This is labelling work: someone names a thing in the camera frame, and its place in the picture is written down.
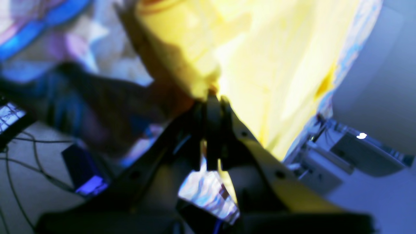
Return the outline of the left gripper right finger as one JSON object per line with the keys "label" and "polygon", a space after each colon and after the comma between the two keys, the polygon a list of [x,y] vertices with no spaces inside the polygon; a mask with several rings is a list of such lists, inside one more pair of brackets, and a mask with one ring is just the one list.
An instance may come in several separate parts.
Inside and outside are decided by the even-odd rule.
{"label": "left gripper right finger", "polygon": [[208,95],[208,169],[229,173],[239,218],[235,228],[373,228],[373,218],[323,199],[265,150],[228,100]]}

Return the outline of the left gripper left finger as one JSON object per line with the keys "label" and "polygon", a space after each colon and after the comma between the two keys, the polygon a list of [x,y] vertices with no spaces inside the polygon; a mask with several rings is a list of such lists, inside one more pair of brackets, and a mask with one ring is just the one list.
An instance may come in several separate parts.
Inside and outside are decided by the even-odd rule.
{"label": "left gripper left finger", "polygon": [[109,187],[65,212],[41,216],[38,234],[192,234],[177,211],[178,191],[189,172],[199,169],[199,139],[206,105],[174,120],[154,145]]}

